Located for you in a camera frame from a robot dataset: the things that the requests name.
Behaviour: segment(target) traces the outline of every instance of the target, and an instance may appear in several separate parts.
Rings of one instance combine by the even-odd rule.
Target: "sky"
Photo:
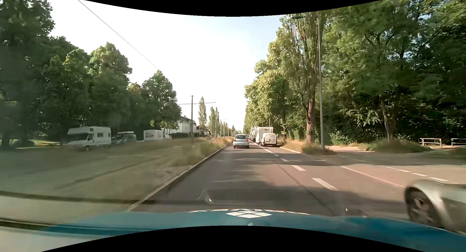
[[[55,21],[53,36],[92,52],[113,43],[128,58],[131,82],[142,84],[160,69],[173,84],[179,104],[198,103],[201,96],[219,117],[242,130],[246,109],[244,86],[256,77],[254,66],[266,59],[281,16],[201,17],[166,14],[81,0],[152,64],[106,26],[78,0],[48,0]],[[180,105],[191,117],[191,105]],[[199,105],[193,107],[198,122]]]

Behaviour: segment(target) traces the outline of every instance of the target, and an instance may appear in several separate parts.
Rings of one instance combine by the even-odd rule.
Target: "street lamp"
[[[300,19],[305,18],[306,16],[303,15],[295,15],[291,17],[292,19]],[[321,65],[321,32],[320,32],[320,11],[317,11],[317,32],[318,32],[318,39],[319,39],[319,91],[320,91],[320,115],[321,115],[321,147],[322,150],[325,151],[325,144],[324,144],[324,135],[323,135],[323,109],[322,109],[322,65]]]

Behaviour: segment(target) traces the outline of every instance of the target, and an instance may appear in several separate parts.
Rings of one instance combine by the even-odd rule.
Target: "tire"
[[[439,213],[423,192],[410,192],[406,202],[406,208],[412,222],[438,228],[443,227]]]

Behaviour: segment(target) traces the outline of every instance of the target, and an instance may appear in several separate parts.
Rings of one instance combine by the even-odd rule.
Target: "metal railing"
[[[426,142],[426,140],[439,140],[440,142]],[[421,143],[423,146],[425,146],[425,144],[439,144],[440,147],[442,147],[442,139],[441,138],[420,138],[419,143]]]
[[[463,141],[465,141],[465,142],[464,142],[464,143],[455,143],[455,142],[453,142],[453,140],[463,140]],[[466,145],[466,138],[452,138],[452,139],[451,139],[451,146],[453,147],[454,144],[457,144],[457,145]]]

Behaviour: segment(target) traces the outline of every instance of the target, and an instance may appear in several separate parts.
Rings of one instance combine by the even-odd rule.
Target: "silver car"
[[[466,234],[466,184],[420,179],[405,188],[412,222]]]
[[[249,138],[246,135],[236,135],[233,139],[233,148],[249,148]]]

